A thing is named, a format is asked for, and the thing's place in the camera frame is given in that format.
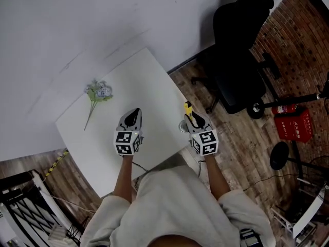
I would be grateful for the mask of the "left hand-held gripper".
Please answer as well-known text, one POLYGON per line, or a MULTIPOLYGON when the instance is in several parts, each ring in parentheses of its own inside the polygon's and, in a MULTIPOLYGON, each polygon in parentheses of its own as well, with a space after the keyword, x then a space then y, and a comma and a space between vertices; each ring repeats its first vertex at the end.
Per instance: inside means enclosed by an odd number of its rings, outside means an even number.
POLYGON ((134 108, 126 112, 121 118, 114 133, 114 148, 118 155, 134 155, 143 143, 142 111, 134 108))

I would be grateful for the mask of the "black coat rack stand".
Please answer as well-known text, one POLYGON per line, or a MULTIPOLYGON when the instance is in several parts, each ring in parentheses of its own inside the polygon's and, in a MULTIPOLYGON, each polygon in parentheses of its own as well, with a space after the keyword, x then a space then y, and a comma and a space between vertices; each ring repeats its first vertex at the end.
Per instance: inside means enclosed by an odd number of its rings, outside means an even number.
POLYGON ((265 84, 267 85, 272 97, 274 98, 274 102, 264 103, 261 98, 252 102, 247 106, 247 113, 252 119, 260 119, 265 112, 266 108, 283 108, 284 106, 288 106, 291 104, 300 104, 304 102, 311 102, 320 99, 324 99, 324 108, 326 110, 327 115, 329 115, 329 72, 327 72, 326 82, 323 85, 323 89, 320 90, 320 86, 317 85, 318 93, 313 93, 309 95, 303 95, 299 97, 291 97, 288 99, 280 99, 277 95, 273 85, 269 81, 268 77, 265 76, 265 84))

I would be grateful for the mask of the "white metal rack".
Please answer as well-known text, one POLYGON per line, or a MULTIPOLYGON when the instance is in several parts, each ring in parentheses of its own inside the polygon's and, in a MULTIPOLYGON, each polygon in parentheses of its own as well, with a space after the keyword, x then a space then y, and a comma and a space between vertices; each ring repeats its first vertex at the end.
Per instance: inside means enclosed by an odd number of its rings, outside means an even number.
POLYGON ((312 241, 317 223, 329 225, 329 216, 320 213, 322 205, 329 205, 329 200, 325 198, 327 191, 328 185, 299 188, 288 209, 279 206, 271 208, 273 218, 286 232, 281 239, 287 246, 306 247, 312 241))

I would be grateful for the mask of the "red fire extinguisher box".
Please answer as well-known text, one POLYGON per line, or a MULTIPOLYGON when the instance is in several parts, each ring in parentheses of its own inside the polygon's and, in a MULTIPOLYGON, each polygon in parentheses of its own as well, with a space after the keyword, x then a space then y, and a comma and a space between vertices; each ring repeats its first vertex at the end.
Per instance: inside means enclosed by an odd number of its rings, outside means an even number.
POLYGON ((308 108, 300 108, 295 113, 275 115, 274 121, 280 139, 307 143, 313 136, 308 108))

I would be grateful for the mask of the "artificial flower bunch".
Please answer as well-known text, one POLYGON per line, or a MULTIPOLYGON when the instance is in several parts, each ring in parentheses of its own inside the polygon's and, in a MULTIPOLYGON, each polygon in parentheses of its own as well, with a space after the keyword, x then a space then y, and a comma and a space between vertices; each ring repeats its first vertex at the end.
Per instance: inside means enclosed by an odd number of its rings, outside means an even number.
POLYGON ((106 81, 97 81, 96 79, 94 79, 85 87, 84 93, 90 99, 90 109, 84 130, 86 130, 89 120, 97 104, 110 100, 113 97, 112 91, 112 87, 109 86, 106 81))

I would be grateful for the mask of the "person's right forearm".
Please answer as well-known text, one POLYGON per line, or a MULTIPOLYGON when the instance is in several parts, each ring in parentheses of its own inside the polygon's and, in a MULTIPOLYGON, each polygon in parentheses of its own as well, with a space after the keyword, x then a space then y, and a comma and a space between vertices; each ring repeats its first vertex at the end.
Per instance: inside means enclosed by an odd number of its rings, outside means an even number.
POLYGON ((230 187, 224 178, 214 155, 206 155, 204 158, 208 171, 210 191, 218 200, 221 196, 230 192, 230 187))

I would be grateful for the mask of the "person's left forearm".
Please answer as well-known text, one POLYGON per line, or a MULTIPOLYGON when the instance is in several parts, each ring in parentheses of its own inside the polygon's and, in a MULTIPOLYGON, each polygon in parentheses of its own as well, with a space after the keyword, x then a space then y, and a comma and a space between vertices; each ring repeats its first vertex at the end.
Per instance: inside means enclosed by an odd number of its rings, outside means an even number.
POLYGON ((132 202, 132 164, 133 156, 125 155, 122 160, 120 171, 118 174, 115 189, 113 191, 114 196, 121 197, 132 202))

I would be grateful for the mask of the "yellow black striped tape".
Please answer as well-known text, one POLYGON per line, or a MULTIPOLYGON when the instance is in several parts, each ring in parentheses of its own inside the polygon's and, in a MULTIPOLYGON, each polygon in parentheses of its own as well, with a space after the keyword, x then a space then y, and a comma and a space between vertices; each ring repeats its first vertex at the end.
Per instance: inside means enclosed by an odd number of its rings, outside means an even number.
POLYGON ((52 173, 52 171, 56 168, 56 166, 58 165, 58 163, 65 158, 67 155, 69 155, 69 151, 68 149, 65 149, 62 153, 59 154, 59 156, 57 157, 57 159, 55 160, 55 162, 52 164, 52 166, 49 168, 48 172, 45 174, 45 178, 44 180, 46 180, 50 174, 52 173))

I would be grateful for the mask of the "red fire extinguisher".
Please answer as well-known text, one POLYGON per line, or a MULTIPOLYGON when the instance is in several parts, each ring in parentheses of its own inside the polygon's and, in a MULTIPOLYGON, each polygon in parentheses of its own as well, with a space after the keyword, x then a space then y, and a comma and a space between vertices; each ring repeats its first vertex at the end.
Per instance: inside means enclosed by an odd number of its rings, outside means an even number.
POLYGON ((274 115, 295 113, 298 108, 297 104, 278 105, 271 108, 274 115))

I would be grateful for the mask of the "black floor fan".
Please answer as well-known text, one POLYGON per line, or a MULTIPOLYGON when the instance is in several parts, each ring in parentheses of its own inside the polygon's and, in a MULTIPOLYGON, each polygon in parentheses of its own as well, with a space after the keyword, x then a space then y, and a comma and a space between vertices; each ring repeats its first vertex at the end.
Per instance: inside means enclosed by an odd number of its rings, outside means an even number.
MULTIPOLYGON (((283 169, 288 162, 298 166, 293 151, 292 144, 287 142, 277 143, 270 154, 270 166, 274 171, 283 169)), ((309 186, 324 188, 329 192, 329 155, 322 155, 313 158, 310 162, 300 162, 302 166, 302 174, 297 172, 296 177, 300 182, 304 182, 309 186)))

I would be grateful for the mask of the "black office chair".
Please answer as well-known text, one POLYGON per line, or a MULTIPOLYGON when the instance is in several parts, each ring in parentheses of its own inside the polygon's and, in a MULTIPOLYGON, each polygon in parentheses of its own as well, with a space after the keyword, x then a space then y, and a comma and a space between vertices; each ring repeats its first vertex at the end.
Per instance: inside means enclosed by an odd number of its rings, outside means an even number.
POLYGON ((215 92, 212 105, 205 109, 207 114, 219 102, 227 113, 235 114, 262 98, 266 93, 264 68, 280 77, 270 54, 264 53, 264 61, 258 62, 250 52, 273 7, 274 0, 236 0, 215 11, 215 44, 201 59, 206 76, 191 78, 192 84, 199 81, 215 92))

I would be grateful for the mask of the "white table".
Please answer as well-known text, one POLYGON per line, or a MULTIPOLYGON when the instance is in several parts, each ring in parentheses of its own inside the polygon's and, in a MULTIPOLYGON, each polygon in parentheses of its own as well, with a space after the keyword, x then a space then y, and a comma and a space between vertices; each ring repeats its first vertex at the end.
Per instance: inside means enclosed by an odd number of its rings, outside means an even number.
POLYGON ((97 104, 84 130, 90 100, 82 95, 57 120, 73 160, 99 197, 114 190, 122 159, 114 148, 119 119, 142 111, 143 143, 134 156, 132 177, 161 164, 188 144, 178 127, 186 99, 148 49, 142 49, 104 77, 113 89, 109 101, 97 104))

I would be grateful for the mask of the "person's white sweatshirt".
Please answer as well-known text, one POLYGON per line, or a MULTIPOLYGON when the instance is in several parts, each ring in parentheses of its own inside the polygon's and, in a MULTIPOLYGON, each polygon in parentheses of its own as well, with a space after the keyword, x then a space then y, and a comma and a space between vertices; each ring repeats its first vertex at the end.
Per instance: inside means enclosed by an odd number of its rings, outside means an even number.
POLYGON ((251 229, 264 247, 276 240, 266 214, 241 190, 216 199, 188 166, 148 173, 136 199, 103 199, 80 247, 148 247, 162 236, 178 235, 202 247, 242 247, 240 233, 251 229))

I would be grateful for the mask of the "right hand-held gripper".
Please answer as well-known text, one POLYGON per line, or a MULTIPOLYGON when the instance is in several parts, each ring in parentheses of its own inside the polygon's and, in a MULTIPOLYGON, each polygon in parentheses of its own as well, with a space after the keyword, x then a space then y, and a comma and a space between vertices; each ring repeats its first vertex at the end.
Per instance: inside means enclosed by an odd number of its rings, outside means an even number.
POLYGON ((190 133, 190 143, 192 148, 200 156, 215 154, 218 151, 217 131, 212 128, 209 118, 199 112, 192 112, 197 126, 190 117, 185 114, 184 121, 190 133))

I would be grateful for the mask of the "black metal railing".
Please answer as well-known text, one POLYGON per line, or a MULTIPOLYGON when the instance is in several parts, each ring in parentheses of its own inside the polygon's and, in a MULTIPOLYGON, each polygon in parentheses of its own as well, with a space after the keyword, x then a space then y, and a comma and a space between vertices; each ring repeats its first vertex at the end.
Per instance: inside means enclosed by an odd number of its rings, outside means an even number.
POLYGON ((86 221, 75 221, 35 170, 0 179, 0 212, 27 247, 80 247, 86 221))

